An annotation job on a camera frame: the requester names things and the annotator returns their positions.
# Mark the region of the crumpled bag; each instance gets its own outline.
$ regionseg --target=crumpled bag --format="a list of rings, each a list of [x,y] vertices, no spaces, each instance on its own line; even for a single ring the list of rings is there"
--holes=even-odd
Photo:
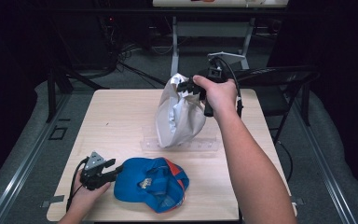
[[[161,147],[172,147],[192,140],[205,124],[199,95],[176,92],[179,83],[188,77],[176,74],[170,78],[158,104],[156,128]]]

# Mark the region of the blue cap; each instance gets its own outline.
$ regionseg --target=blue cap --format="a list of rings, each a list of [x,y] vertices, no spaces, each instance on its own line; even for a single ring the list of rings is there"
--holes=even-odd
[[[182,167],[165,158],[131,158],[117,175],[114,195],[129,203],[146,203],[162,213],[182,204],[189,180]]]

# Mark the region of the table surface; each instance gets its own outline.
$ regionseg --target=table surface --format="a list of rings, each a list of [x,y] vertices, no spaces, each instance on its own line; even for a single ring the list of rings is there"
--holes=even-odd
[[[153,0],[154,7],[286,7],[289,0]]]
[[[155,127],[155,114],[161,94],[162,90],[100,90],[94,93],[55,192],[55,196],[64,195],[63,202],[50,205],[48,220],[60,220],[65,214],[75,168],[92,151],[96,151],[106,160],[117,159],[115,165],[103,170],[104,173],[115,169],[129,158],[165,157],[184,168],[190,179],[190,185],[182,206],[167,213],[156,214],[145,203],[125,203],[117,200],[113,196],[113,183],[97,201],[85,220],[238,220],[238,204],[229,180],[221,134],[213,118],[207,118],[203,129],[213,130],[209,131],[212,133],[209,140],[217,146],[215,149],[155,148],[148,150],[142,147],[146,138],[151,136],[145,130]],[[241,94],[244,104],[242,120],[275,164],[286,184],[255,92],[241,90]]]

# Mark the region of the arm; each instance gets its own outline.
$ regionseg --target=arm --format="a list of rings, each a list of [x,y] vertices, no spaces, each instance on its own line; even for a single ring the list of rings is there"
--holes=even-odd
[[[81,170],[77,172],[76,180],[74,184],[74,192],[78,188],[79,191],[75,194],[74,198],[72,199],[71,206],[69,210],[66,212],[65,216],[59,221],[59,223],[80,223],[81,220],[86,216],[86,214],[91,210],[92,206],[94,205],[95,201],[103,195],[110,187],[110,183],[106,183],[102,187],[89,190],[84,187],[80,187],[82,184],[80,183],[80,174]]]
[[[237,115],[237,91],[232,79],[213,83],[194,76],[207,92],[222,133],[228,171],[246,223],[296,223],[286,186],[269,157]]]

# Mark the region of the hand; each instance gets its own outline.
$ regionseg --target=hand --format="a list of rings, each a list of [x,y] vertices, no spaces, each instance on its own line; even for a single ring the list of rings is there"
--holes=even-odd
[[[231,109],[235,111],[237,89],[233,79],[224,83],[214,83],[206,77],[195,75],[193,80],[206,90],[206,97],[215,117]]]
[[[103,195],[109,188],[111,183],[108,182],[95,190],[89,190],[82,187],[80,182],[80,174],[82,170],[79,170],[76,174],[76,179],[74,183],[73,196],[71,206],[69,207],[68,212],[62,218],[60,223],[78,223],[83,217],[91,210],[94,203],[97,199]]]

